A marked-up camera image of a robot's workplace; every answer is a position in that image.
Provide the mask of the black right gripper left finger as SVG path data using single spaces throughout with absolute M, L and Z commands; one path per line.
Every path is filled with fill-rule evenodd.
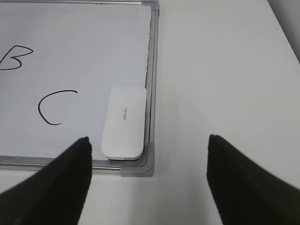
M 80 138 L 46 167 L 0 194 L 2 225 L 76 225 L 92 178 L 92 146 Z

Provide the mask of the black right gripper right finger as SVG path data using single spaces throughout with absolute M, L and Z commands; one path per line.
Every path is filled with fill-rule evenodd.
M 300 190 L 210 135 L 207 181 L 224 225 L 298 225 Z

